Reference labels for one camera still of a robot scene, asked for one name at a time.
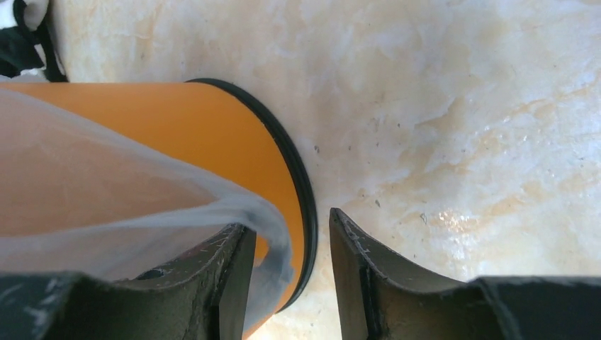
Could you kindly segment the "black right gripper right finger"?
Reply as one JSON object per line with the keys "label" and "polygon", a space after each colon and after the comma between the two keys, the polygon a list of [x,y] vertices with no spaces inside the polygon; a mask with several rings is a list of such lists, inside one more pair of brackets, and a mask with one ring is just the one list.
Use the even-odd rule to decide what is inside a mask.
{"label": "black right gripper right finger", "polygon": [[330,248],[344,339],[599,339],[600,279],[462,282],[370,237],[338,208]]}

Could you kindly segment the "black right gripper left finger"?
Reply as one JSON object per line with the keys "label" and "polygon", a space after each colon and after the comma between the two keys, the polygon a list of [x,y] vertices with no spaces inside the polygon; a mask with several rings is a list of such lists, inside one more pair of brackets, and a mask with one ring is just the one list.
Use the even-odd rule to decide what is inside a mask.
{"label": "black right gripper left finger", "polygon": [[241,339],[256,235],[231,225],[137,278],[2,273],[2,339]]}

